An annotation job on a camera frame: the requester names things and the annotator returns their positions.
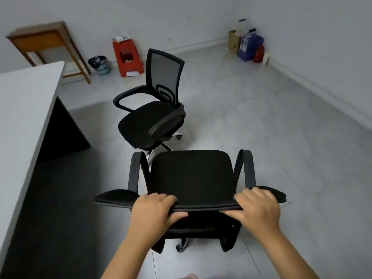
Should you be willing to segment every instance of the red object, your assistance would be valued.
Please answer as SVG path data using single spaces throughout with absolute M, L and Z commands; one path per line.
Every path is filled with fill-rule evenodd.
M 256 64 L 262 62 L 263 54 L 265 54 L 265 47 L 263 45 L 260 45 L 254 53 L 253 62 L 255 62 Z
M 138 71 L 139 74 L 144 73 L 143 64 L 139 58 L 136 46 L 132 39 L 116 42 L 112 41 L 116 59 L 118 60 L 118 68 L 121 77 L 126 77 L 128 71 Z

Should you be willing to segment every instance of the black trash bag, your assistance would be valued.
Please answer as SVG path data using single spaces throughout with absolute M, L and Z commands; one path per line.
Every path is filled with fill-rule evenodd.
M 90 58 L 88 60 L 88 64 L 92 68 L 97 69 L 100 66 L 101 62 L 104 61 L 104 60 L 106 60 L 106 59 L 107 58 L 105 56 L 97 56 L 97 57 L 94 57 L 94 58 Z

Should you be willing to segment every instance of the white desk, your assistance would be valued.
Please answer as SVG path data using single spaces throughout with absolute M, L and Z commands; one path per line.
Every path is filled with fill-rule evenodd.
M 36 161 L 90 147 L 56 95 L 63 68 L 56 62 L 0 74 L 0 270 Z

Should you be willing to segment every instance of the hand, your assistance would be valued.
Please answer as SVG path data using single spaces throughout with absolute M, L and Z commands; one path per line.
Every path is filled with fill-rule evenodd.
M 139 197 L 132 209 L 127 237 L 150 249 L 172 224 L 188 216 L 187 212 L 174 212 L 168 216 L 176 201 L 175 196 L 158 193 Z
M 243 210 L 222 212 L 241 222 L 261 244 L 281 234 L 280 206 L 270 191 L 257 187 L 251 190 L 244 188 L 241 193 L 235 194 L 234 199 Z

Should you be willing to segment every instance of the brown box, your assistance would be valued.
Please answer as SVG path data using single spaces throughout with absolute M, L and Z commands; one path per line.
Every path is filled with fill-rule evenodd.
M 241 43 L 241 36 L 235 33 L 236 30 L 229 31 L 229 50 L 233 51 L 235 54 L 238 52 Z

